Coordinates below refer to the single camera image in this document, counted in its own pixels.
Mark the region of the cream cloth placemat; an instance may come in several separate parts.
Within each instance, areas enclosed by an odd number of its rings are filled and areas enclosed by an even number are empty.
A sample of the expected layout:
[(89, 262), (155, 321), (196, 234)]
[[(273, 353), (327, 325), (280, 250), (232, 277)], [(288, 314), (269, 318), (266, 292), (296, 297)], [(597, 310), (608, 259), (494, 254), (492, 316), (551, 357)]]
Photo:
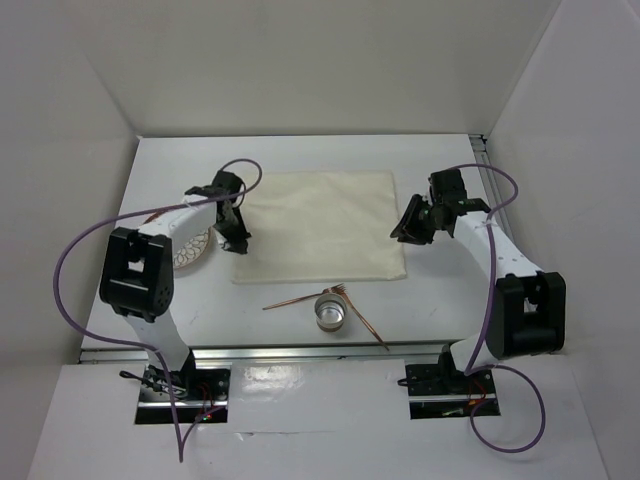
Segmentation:
[(267, 174), (241, 207), (251, 234), (234, 283), (393, 281), (406, 277), (389, 171)]

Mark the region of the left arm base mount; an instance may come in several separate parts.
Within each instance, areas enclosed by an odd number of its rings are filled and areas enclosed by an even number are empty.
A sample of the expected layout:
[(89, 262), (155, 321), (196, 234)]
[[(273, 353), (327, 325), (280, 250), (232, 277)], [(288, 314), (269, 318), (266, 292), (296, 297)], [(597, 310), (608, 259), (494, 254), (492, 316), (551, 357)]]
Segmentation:
[[(171, 424), (173, 417), (169, 385), (164, 373), (151, 367), (140, 375), (121, 370), (119, 376), (140, 383), (135, 415), (137, 425)], [(173, 380), (177, 418), (180, 424), (195, 420), (203, 423), (226, 423), (231, 371), (228, 368), (196, 370), (189, 385)]]

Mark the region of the copper knife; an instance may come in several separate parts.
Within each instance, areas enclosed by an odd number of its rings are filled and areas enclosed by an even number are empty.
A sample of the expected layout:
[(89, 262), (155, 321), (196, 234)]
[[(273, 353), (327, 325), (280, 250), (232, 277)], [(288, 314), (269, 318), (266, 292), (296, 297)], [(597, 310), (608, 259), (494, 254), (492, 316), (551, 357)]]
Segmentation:
[(362, 322), (362, 324), (366, 327), (366, 329), (371, 333), (371, 335), (378, 341), (378, 343), (386, 350), (390, 351), (387, 343), (382, 339), (382, 337), (378, 334), (375, 328), (370, 324), (370, 322), (359, 312), (359, 310), (355, 307), (352, 301), (346, 298), (346, 303), (349, 305), (349, 308), (353, 311), (353, 313), (358, 317), (358, 319)]

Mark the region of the silver metal cup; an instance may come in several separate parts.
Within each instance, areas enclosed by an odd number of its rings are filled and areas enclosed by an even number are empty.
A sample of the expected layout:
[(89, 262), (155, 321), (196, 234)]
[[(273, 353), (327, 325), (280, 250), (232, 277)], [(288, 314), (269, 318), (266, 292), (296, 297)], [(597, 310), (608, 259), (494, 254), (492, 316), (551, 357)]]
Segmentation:
[(343, 327), (348, 309), (340, 295), (325, 293), (315, 301), (314, 312), (316, 324), (321, 330), (336, 332)]

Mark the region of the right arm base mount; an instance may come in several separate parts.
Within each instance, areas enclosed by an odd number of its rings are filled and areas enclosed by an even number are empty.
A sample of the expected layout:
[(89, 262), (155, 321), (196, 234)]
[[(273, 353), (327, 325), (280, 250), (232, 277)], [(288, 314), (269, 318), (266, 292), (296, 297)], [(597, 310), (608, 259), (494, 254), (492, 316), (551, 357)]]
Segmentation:
[(408, 364), (405, 377), (396, 381), (408, 394), (412, 420), (500, 416), (491, 373), (445, 377), (436, 364)]

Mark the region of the floral patterned ceramic plate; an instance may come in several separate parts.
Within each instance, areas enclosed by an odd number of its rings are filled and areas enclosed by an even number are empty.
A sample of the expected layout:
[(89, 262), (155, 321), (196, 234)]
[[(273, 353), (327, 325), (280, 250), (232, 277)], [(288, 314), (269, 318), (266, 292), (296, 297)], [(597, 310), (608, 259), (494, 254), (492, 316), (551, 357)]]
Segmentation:
[(175, 270), (184, 269), (198, 262), (209, 250), (215, 239), (215, 232), (212, 227), (200, 232), (185, 243), (173, 256), (173, 267)]

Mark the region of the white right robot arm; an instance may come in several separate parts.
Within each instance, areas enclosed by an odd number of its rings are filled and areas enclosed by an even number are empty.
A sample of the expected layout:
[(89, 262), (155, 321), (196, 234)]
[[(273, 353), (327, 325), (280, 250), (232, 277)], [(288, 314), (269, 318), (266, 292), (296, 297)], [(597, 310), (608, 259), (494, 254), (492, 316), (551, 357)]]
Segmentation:
[(513, 194), (494, 208), (468, 196), (463, 166), (434, 172), (429, 193), (415, 194), (392, 230), (400, 243), (427, 245), (440, 231), (464, 247), (489, 282), (480, 331), (444, 349), (449, 359), (436, 369), (436, 379), (448, 392), (460, 391), (471, 373), (500, 361), (561, 350), (566, 337), (566, 282), (557, 272), (545, 272), (529, 260), (494, 221), (497, 211), (513, 202)]

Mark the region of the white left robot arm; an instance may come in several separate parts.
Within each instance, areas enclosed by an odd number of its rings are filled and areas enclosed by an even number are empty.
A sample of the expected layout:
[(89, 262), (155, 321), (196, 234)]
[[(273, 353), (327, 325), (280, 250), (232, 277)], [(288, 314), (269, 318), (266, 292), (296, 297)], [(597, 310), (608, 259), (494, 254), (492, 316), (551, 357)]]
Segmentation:
[[(163, 389), (176, 399), (196, 390), (197, 374), (192, 350), (182, 340), (171, 316), (174, 295), (174, 256), (196, 235), (213, 229), (223, 250), (239, 255), (248, 251), (247, 231), (234, 199), (244, 182), (228, 171), (216, 173), (211, 184), (186, 191), (189, 206), (163, 212), (137, 229), (118, 227), (109, 236), (99, 287), (102, 302), (123, 317), (138, 341), (157, 349), (150, 367), (162, 375)], [(163, 373), (162, 365), (168, 368)]]

